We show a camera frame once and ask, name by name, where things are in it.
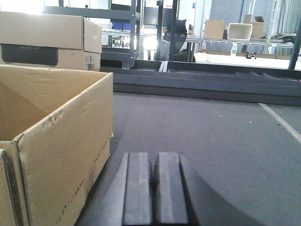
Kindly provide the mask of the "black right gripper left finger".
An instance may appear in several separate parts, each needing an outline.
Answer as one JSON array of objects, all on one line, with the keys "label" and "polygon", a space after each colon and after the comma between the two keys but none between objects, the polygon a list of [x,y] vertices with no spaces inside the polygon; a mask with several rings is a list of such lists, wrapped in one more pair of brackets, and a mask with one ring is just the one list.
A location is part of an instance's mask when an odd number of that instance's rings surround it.
[{"label": "black right gripper left finger", "polygon": [[101,173],[77,220],[79,226],[152,225],[151,165],[146,152],[125,153],[107,182]]}]

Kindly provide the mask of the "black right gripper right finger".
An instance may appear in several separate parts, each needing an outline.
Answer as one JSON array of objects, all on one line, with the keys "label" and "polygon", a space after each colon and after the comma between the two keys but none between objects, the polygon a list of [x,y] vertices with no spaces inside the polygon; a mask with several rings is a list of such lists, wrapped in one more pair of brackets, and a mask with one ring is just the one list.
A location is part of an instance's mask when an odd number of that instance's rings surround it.
[{"label": "black right gripper right finger", "polygon": [[175,152],[160,152],[155,164],[156,226],[261,226],[216,192]]}]

